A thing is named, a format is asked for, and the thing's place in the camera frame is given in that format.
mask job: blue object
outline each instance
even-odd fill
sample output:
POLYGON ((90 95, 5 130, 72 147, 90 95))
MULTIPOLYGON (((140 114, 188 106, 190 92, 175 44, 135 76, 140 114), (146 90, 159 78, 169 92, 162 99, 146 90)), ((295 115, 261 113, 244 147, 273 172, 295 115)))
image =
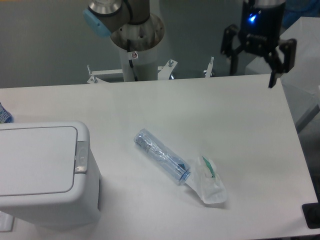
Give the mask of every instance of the blue object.
POLYGON ((250 21, 250 23, 254 23, 255 22, 255 20, 256 20, 256 17, 257 17, 257 15, 252 15, 252 14, 250 14, 250 17, 249 17, 249 21, 250 21))
POLYGON ((8 124, 13 122, 14 122, 13 116, 10 114, 10 112, 5 110, 5 108, 1 105, 1 102, 0 102, 0 124, 8 124))
POLYGON ((134 142, 166 170, 178 184, 183 184, 191 174, 190 166, 148 130, 142 129, 135 136, 134 142))
POLYGON ((287 0, 282 25, 289 28, 300 17, 316 17, 319 9, 320 0, 287 0))
POLYGON ((88 9, 83 11, 83 16, 89 27, 99 36, 99 37, 109 37, 112 32, 88 9))

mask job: green tab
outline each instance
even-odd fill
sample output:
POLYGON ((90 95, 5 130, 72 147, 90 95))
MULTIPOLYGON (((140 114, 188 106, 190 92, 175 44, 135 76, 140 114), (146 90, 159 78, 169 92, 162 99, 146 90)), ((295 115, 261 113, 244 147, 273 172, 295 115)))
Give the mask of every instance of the green tab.
POLYGON ((204 156, 202 156, 202 159, 204 160, 206 166, 207 166, 208 169, 210 170, 210 172, 211 172, 211 174, 212 174, 212 177, 215 178, 215 177, 216 177, 216 174, 215 174, 214 169, 212 168, 210 162, 209 162, 207 159, 205 159, 204 156))

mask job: gray wall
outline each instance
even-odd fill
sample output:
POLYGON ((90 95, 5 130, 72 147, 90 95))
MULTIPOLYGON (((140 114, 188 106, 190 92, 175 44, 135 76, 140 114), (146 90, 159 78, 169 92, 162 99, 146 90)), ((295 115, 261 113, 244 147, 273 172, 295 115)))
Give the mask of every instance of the gray wall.
MULTIPOLYGON (((150 0, 151 11, 164 22, 166 34, 158 65, 178 61, 176 77, 201 77, 215 56, 217 76, 229 64, 220 55, 224 28, 239 25, 241 0, 150 0)), ((84 84, 92 71, 120 69, 109 38, 86 25, 87 0, 0 2, 0 88, 84 84)), ((238 75, 253 56, 240 55, 238 75)))

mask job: clear plastic bottle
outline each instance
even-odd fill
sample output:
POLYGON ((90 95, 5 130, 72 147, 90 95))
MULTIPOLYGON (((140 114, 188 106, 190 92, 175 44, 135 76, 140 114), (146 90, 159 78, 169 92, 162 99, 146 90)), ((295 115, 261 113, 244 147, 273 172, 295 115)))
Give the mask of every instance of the clear plastic bottle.
POLYGON ((0 124, 8 124, 8 123, 13 123, 14 118, 12 117, 12 115, 10 114, 10 112, 8 112, 2 105, 0 102, 0 124))
POLYGON ((134 142, 165 169, 178 184, 183 184, 191 174, 190 166, 148 130, 142 129, 135 136, 134 142))

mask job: white table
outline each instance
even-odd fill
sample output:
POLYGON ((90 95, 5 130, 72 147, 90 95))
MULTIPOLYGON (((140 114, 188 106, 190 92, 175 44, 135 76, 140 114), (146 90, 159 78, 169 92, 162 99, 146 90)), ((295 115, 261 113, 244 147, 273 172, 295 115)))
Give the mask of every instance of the white table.
POLYGON ((103 176, 98 223, 55 231, 16 220, 0 240, 249 240, 319 234, 317 201, 280 81, 269 75, 0 89, 16 122, 84 122, 103 176), (205 205, 139 151, 147 128, 184 159, 212 157, 228 192, 205 205))

